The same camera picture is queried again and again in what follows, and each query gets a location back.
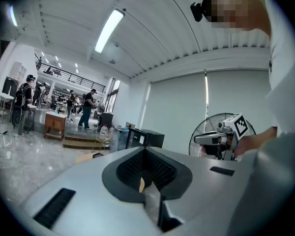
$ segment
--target shiny floor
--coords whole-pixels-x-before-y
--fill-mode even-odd
[[[4,131],[8,132],[0,134],[0,192],[15,205],[91,152],[63,148],[60,141],[44,139],[35,131],[19,138],[8,119],[2,124],[0,118],[0,133]]]

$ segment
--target black shirt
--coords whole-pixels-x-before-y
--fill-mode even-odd
[[[25,87],[28,87],[27,89],[26,89],[26,91],[25,91],[25,104],[24,104],[24,106],[22,107],[22,109],[23,110],[27,110],[28,109],[28,99],[31,99],[31,88],[30,88],[30,86],[29,86],[29,84],[27,84],[27,83],[24,83],[23,85],[22,85],[22,88],[25,88]]]
[[[74,96],[74,94],[72,94],[67,101],[69,107],[72,107],[72,105],[73,105],[72,103],[74,100],[75,100],[75,96]]]
[[[88,100],[91,100],[93,102],[93,97],[90,92],[85,96],[85,103],[84,103],[85,107],[91,107]]]

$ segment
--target black backpack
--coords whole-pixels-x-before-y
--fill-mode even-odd
[[[17,106],[20,106],[20,107],[23,107],[25,105],[25,102],[26,102],[26,98],[25,98],[25,92],[27,89],[29,89],[30,86],[29,85],[21,85],[19,90],[16,92],[16,105]]]

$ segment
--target fluorescent light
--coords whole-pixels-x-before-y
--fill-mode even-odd
[[[12,19],[12,22],[14,24],[14,26],[18,26],[18,23],[16,22],[16,18],[15,18],[15,15],[14,15],[14,10],[13,10],[13,5],[10,6],[10,16],[11,16],[11,19]]]
[[[124,13],[119,10],[114,10],[111,15],[109,16],[100,36],[97,41],[95,51],[98,53],[102,53],[110,35],[113,33],[116,26],[119,24],[119,22],[124,17]]]
[[[208,86],[207,86],[207,76],[206,76],[206,103],[208,104]]]

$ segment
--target railing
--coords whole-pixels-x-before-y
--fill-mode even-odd
[[[36,68],[37,71],[41,71],[43,73],[55,76],[57,78],[67,80],[73,83],[76,83],[78,85],[87,87],[89,90],[96,89],[98,92],[104,92],[104,89],[106,86],[101,85],[99,83],[96,83],[94,81],[90,81],[88,79],[82,78],[78,75],[75,75],[73,73],[66,72],[64,70],[61,70],[59,68],[56,68],[52,65],[44,64],[42,63],[40,66],[38,65],[39,58],[35,54],[35,62],[36,62]]]

